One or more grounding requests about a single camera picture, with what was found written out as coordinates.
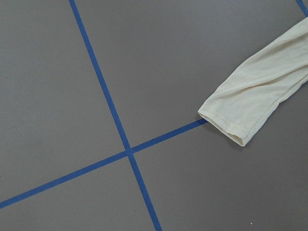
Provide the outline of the beige long-sleeve graphic shirt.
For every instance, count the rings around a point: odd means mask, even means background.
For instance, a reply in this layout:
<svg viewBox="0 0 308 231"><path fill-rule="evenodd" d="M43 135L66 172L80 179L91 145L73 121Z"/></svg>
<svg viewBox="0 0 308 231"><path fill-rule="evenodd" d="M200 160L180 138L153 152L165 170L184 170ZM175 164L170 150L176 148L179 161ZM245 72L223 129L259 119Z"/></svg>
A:
<svg viewBox="0 0 308 231"><path fill-rule="evenodd" d="M308 80L308 20L244 61L210 95L198 114L244 147L279 104Z"/></svg>

